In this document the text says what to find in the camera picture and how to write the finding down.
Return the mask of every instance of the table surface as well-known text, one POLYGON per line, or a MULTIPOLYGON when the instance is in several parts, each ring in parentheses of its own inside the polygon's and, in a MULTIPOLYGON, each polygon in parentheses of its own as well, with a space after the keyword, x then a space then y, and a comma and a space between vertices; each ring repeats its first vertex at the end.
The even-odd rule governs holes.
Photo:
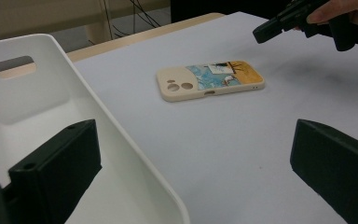
POLYGON ((358 46, 299 31, 259 45, 265 20, 218 16, 89 56, 75 66, 184 201, 192 223, 343 224, 289 163, 298 119, 358 139, 358 46), (259 91, 168 103, 163 67, 244 60, 266 80, 259 91))

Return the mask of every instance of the cream phone case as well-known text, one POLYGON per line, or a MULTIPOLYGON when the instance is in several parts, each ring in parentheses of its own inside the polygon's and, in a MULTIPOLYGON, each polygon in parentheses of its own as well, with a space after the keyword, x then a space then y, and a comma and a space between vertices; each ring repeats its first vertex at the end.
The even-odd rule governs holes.
POLYGON ((157 72, 157 81, 162 98, 169 102, 265 86, 264 78, 244 61, 164 68, 157 72))

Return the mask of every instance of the black cable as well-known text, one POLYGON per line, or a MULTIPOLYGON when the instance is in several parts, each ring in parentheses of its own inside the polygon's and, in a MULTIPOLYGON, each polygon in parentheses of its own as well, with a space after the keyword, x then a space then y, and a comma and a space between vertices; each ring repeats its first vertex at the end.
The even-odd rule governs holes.
POLYGON ((132 25, 132 31, 133 31, 133 33, 135 34, 135 3, 133 3, 133 1, 132 1, 132 23, 133 23, 133 25, 132 25))
MULTIPOLYGON (((104 4, 104 7, 105 7, 105 8, 108 8, 108 7, 106 6, 106 2, 105 2, 104 0, 103 0, 103 4, 104 4)), ((107 20, 108 27, 109 27, 110 39, 112 40, 112 39, 113 39, 112 29, 110 28, 110 20, 109 20, 109 14, 108 14, 108 11, 107 11, 107 10, 105 11, 105 16, 106 16, 106 20, 107 20)))
POLYGON ((115 28, 115 30, 117 30, 119 33, 121 33, 122 35, 129 35, 126 33, 121 32, 113 23, 112 23, 113 28, 115 28))
POLYGON ((147 19, 149 20, 149 24, 153 27, 156 28, 156 26, 153 24, 153 22, 150 20, 150 18, 148 17, 147 13, 145 13, 144 8, 142 7, 141 3, 139 2, 139 0, 136 0, 136 2, 138 3, 138 6, 141 8, 141 11, 143 11, 143 13, 146 15, 147 19))
POLYGON ((147 12, 144 11, 144 9, 142 8, 142 5, 139 3, 139 1, 138 1, 139 6, 136 5, 133 0, 130 0, 130 1, 132 2, 132 4, 133 4, 135 7, 137 7, 138 9, 140 9, 140 10, 145 14, 145 16, 146 16, 148 19, 152 20, 157 26, 161 26, 156 20, 154 20, 149 14, 147 14, 147 12))
POLYGON ((144 22, 146 22, 150 26, 153 26, 154 28, 157 28, 153 23, 151 23, 151 21, 145 20, 139 13, 137 13, 137 15, 138 15, 139 18, 141 18, 144 22))

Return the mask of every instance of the background floor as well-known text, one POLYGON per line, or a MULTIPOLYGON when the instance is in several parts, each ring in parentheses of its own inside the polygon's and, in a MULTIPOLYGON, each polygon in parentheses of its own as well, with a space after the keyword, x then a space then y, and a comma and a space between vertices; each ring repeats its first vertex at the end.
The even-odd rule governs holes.
MULTIPOLYGON (((171 23, 171 9, 169 7, 148 11, 146 17, 144 13, 130 15, 111 20, 112 32, 115 38, 140 33, 154 26, 162 26, 171 23)), ((83 49, 93 44, 87 39, 86 30, 83 26, 68 30, 51 33, 62 46, 65 52, 83 49)))

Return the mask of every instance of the white plastic tray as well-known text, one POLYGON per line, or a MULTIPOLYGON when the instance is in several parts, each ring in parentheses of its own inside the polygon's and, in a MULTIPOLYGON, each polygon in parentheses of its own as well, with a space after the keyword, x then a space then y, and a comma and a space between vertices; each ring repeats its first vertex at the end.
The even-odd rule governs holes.
POLYGON ((0 62, 36 70, 0 77, 0 184, 7 170, 64 127, 96 119, 103 169, 67 223, 190 223, 181 199, 133 143, 49 35, 0 41, 0 62))

